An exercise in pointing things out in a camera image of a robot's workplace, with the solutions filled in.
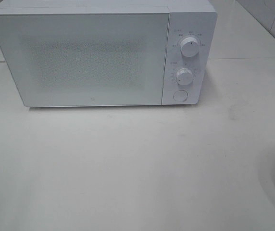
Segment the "round white door button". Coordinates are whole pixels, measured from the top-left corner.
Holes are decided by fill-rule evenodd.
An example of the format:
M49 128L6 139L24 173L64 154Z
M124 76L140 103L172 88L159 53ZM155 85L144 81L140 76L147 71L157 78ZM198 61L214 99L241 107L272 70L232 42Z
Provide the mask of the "round white door button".
M185 90L178 90L173 94L173 99L177 102L185 102L188 98L188 92Z

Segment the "white timer knob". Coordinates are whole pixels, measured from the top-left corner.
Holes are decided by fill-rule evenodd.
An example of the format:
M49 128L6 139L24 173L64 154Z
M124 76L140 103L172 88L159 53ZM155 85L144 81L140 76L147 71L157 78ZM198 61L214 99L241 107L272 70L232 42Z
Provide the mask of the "white timer knob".
M193 81L194 75L190 69L181 68L176 71L175 78L176 78L178 85L186 86L186 85L189 85Z

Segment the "white microwave door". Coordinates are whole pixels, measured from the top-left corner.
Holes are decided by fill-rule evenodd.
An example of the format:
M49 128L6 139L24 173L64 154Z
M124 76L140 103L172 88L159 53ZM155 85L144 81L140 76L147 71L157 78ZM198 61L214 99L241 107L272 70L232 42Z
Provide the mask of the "white microwave door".
M169 15L0 15L27 107L160 104Z

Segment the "white microwave oven body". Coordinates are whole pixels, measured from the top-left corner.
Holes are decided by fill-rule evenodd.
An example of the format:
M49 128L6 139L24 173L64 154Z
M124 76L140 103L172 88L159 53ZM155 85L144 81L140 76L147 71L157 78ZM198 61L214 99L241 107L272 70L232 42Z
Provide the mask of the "white microwave oven body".
M155 13L169 15L162 100L159 105L196 104L217 21L217 12L210 2L206 0L4 0L0 3L0 15ZM190 58L181 54L179 45L181 39L188 35L194 35L200 40L199 53ZM193 72L194 78L189 85L177 84L175 73L181 68L188 68ZM185 102L173 99L173 94L178 90L188 92Z

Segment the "upper white power knob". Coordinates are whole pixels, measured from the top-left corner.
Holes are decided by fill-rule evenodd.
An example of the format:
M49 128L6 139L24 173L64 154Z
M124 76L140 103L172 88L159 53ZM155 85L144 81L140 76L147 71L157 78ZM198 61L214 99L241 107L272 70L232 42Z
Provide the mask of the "upper white power knob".
M200 40L194 35L188 35L181 39L179 45L181 54L190 58L199 53Z

